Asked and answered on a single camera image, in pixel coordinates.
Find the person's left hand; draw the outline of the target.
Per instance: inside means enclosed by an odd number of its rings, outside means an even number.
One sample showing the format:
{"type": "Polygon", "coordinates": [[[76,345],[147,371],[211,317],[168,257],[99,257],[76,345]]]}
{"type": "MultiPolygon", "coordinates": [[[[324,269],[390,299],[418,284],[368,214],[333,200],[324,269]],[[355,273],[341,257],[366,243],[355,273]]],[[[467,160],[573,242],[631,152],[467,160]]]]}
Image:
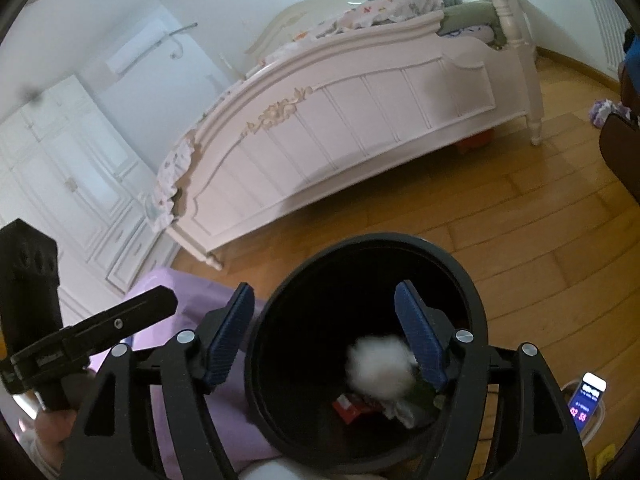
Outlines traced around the person's left hand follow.
{"type": "Polygon", "coordinates": [[[76,422],[75,410],[40,411],[35,419],[35,445],[43,460],[60,469],[65,456],[65,441],[76,422]]]}

